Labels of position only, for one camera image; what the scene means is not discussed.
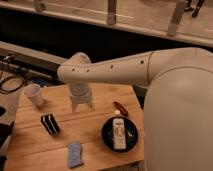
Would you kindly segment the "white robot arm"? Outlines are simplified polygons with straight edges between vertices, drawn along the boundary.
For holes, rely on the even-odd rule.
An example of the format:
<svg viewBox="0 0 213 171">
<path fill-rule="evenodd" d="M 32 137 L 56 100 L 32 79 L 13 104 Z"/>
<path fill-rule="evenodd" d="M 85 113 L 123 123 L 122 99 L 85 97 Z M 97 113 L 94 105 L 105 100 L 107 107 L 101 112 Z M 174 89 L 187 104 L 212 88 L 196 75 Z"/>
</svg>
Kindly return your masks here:
<svg viewBox="0 0 213 171">
<path fill-rule="evenodd" d="M 145 87 L 146 171 L 213 171 L 212 52 L 175 48 L 97 63 L 78 52 L 57 75 L 74 104 L 90 101 L 90 82 Z"/>
</svg>

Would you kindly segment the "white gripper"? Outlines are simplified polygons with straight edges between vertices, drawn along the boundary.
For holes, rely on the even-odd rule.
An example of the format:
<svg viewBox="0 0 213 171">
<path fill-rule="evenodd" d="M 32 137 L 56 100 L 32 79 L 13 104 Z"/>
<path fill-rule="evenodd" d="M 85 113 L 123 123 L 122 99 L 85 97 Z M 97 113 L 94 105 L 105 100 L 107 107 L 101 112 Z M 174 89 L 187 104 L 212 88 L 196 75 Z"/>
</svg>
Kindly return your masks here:
<svg viewBox="0 0 213 171">
<path fill-rule="evenodd" d="M 72 101 L 72 112 L 76 112 L 78 104 L 87 103 L 87 106 L 94 110 L 94 104 L 91 102 L 92 93 L 87 83 L 76 83 L 68 85 L 70 90 L 70 99 Z"/>
</svg>

